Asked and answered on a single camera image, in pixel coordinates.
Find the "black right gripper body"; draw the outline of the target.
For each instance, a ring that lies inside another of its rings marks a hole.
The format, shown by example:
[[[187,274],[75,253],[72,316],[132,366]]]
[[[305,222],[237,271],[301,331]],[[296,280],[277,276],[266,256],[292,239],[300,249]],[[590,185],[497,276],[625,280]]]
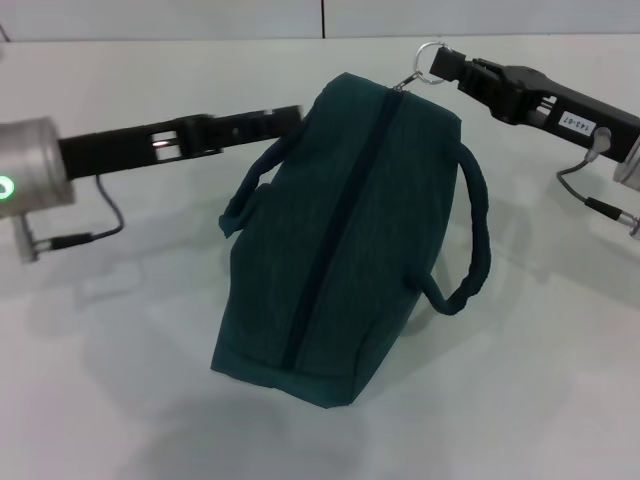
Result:
[[[640,139],[640,117],[565,87],[529,67],[510,66],[508,78],[522,95],[523,123],[589,149],[596,130],[610,132],[604,156],[623,162]]]

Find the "dark teal insulated lunch bag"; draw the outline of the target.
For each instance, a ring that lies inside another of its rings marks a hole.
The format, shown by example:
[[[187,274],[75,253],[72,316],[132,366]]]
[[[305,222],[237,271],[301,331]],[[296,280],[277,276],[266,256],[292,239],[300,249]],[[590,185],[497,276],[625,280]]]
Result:
[[[421,298],[453,316],[480,292],[488,211],[454,113],[337,76],[220,217],[234,244],[213,371],[323,408],[351,404]]]

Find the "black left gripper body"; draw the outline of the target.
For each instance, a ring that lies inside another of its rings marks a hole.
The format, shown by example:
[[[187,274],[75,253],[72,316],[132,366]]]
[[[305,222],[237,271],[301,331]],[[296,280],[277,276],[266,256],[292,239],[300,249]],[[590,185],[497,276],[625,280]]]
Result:
[[[174,139],[187,139],[193,117],[90,133],[58,141],[66,176],[69,180],[103,175],[161,163],[153,136],[174,132]]]

